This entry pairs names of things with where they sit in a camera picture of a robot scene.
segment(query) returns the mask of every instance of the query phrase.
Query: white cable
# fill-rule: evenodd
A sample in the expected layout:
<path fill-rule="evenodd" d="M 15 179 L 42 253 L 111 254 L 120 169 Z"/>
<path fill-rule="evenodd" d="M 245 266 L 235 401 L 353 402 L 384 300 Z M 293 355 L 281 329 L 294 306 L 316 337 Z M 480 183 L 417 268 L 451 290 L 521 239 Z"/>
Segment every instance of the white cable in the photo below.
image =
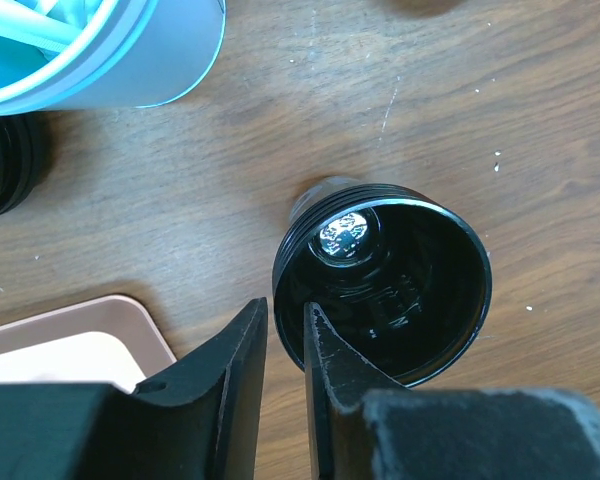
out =
<path fill-rule="evenodd" d="M 15 2 L 0 0 L 0 36 L 53 52 L 61 52 L 81 30 Z"/>
<path fill-rule="evenodd" d="M 33 10 L 46 16 L 53 9 L 53 7 L 56 6 L 58 1 L 59 0 L 38 0 Z"/>

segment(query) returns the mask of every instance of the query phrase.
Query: wooden surface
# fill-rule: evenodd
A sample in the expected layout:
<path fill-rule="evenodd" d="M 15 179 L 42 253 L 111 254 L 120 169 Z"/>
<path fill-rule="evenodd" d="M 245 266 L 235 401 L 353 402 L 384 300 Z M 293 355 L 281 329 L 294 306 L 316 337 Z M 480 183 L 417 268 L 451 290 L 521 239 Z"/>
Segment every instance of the wooden surface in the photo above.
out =
<path fill-rule="evenodd" d="M 481 338 L 424 388 L 600 405 L 600 0 L 230 1 L 183 100 L 48 119 L 53 169 L 0 218 L 0 324 L 127 293 L 181 356 L 270 295 L 293 199 L 348 174 L 421 191 L 490 251 Z M 256 478 L 308 478 L 304 402 L 271 326 Z"/>

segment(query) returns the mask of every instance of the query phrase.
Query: white speck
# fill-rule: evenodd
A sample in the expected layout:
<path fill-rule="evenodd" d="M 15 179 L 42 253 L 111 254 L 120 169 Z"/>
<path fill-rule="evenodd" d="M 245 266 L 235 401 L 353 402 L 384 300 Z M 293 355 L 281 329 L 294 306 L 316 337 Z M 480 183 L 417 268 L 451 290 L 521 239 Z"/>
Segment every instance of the white speck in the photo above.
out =
<path fill-rule="evenodd" d="M 311 10 L 311 40 L 309 40 L 309 46 L 313 47 L 313 39 L 316 36 L 316 14 L 315 10 Z"/>
<path fill-rule="evenodd" d="M 391 97 L 391 101 L 389 102 L 389 106 L 387 107 L 387 111 L 384 114 L 384 121 L 382 122 L 382 130 L 380 133 L 384 133 L 384 129 L 387 128 L 387 120 L 389 119 L 389 113 L 391 112 L 391 107 L 393 106 L 393 102 L 396 100 L 396 96 L 398 95 L 398 86 L 396 85 L 396 89 L 393 91 L 393 96 Z"/>

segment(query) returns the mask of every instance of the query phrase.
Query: light pink tray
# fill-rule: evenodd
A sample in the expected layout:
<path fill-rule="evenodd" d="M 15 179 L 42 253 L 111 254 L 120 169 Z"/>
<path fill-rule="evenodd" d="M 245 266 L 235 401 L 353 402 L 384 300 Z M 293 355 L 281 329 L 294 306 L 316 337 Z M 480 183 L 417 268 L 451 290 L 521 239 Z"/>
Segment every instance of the light pink tray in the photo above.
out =
<path fill-rule="evenodd" d="M 149 312 L 110 295 L 0 327 L 0 383 L 136 383 L 176 361 Z"/>

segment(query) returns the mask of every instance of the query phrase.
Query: light blue container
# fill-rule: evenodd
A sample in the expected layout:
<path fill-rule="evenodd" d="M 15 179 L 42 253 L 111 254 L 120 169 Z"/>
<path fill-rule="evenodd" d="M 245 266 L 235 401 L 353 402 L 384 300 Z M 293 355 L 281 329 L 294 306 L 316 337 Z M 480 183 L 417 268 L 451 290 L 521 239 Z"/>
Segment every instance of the light blue container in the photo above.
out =
<path fill-rule="evenodd" d="M 51 61 L 0 37 L 0 115 L 176 100 L 211 69 L 224 27 L 224 0 L 103 0 Z"/>

